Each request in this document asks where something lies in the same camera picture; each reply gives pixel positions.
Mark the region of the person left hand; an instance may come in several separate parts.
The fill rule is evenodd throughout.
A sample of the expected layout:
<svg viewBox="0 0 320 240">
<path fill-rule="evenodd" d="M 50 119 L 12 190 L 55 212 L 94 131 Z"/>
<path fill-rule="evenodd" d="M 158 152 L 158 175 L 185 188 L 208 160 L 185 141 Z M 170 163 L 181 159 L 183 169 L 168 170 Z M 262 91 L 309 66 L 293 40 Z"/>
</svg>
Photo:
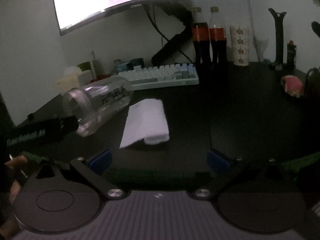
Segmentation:
<svg viewBox="0 0 320 240">
<path fill-rule="evenodd" d="M 25 156 L 19 155 L 1 164 L 1 239 L 11 239 L 20 231 L 12 205 L 21 186 L 14 175 L 27 162 Z"/>
</svg>

